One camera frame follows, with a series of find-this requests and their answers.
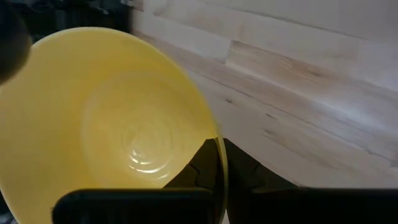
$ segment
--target black plastic piece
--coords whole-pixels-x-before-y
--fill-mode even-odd
[[[398,190],[297,187],[225,139],[230,224],[398,223]]]
[[[55,224],[214,223],[206,189],[79,190],[61,198]]]

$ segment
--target black object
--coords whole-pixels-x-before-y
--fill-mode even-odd
[[[81,190],[61,198],[52,219],[71,223],[214,223],[211,192],[182,190]]]
[[[5,0],[0,0],[0,85],[25,63],[31,42],[25,24]]]
[[[11,0],[11,4],[36,42],[74,27],[107,27],[129,32],[130,7],[125,1],[126,4],[120,0]]]
[[[297,187],[225,139],[228,216],[241,223],[398,223],[398,190]]]

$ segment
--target yellow bowl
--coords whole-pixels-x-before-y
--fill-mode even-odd
[[[217,137],[200,92],[165,55],[116,30],[69,29],[37,42],[2,88],[0,189],[20,224],[51,223],[73,190],[164,187]]]

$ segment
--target hardwood floor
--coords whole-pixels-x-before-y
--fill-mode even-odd
[[[398,187],[398,45],[224,2],[136,1],[134,34],[187,71],[225,137],[282,177]]]

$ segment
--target wood grain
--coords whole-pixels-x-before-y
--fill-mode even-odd
[[[214,60],[224,61],[230,40],[182,26],[174,21],[134,11],[134,29]]]
[[[140,0],[133,28],[187,70],[223,134],[298,185],[397,187],[398,46],[215,1]]]
[[[296,184],[314,187],[396,184],[397,173],[389,167],[388,159],[372,156],[274,107],[276,101],[296,101],[295,95],[161,40],[137,35],[189,70],[208,97],[225,136],[267,167],[274,167],[278,174]],[[281,161],[287,164],[285,169],[278,166]]]
[[[197,0],[145,0],[148,14],[398,90],[398,45],[258,16]]]
[[[333,30],[380,42],[397,43],[397,1],[391,0],[200,0]]]

